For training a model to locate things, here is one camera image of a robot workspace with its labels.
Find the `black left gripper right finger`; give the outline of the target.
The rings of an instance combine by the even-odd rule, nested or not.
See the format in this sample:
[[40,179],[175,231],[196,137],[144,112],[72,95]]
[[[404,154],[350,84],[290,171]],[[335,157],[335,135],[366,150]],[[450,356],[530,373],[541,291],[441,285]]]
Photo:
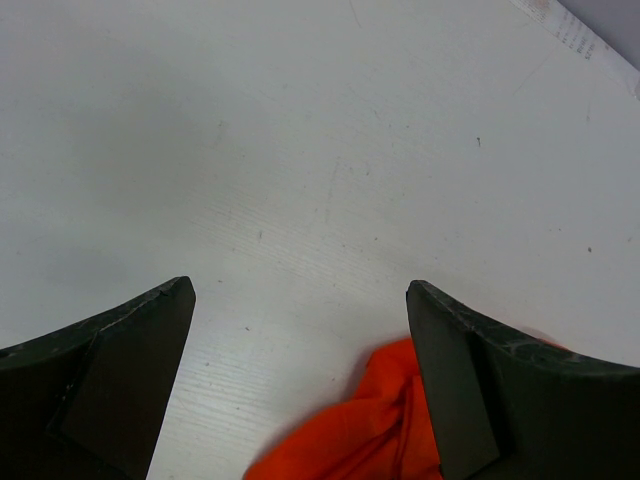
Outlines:
[[411,337],[446,479],[635,479],[639,371],[537,339],[423,281]]

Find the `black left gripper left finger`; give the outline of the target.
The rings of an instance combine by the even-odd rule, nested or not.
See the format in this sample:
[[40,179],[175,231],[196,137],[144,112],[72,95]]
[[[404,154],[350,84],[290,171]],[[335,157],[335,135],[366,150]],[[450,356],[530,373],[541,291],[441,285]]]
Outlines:
[[194,307],[176,277],[2,349],[2,478],[146,478]]

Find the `orange t shirt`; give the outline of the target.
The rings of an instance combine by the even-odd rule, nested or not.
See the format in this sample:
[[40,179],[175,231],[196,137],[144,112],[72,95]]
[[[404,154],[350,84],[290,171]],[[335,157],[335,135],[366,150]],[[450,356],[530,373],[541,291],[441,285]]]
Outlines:
[[405,338],[374,350],[355,393],[296,428],[246,479],[440,479],[416,352]]

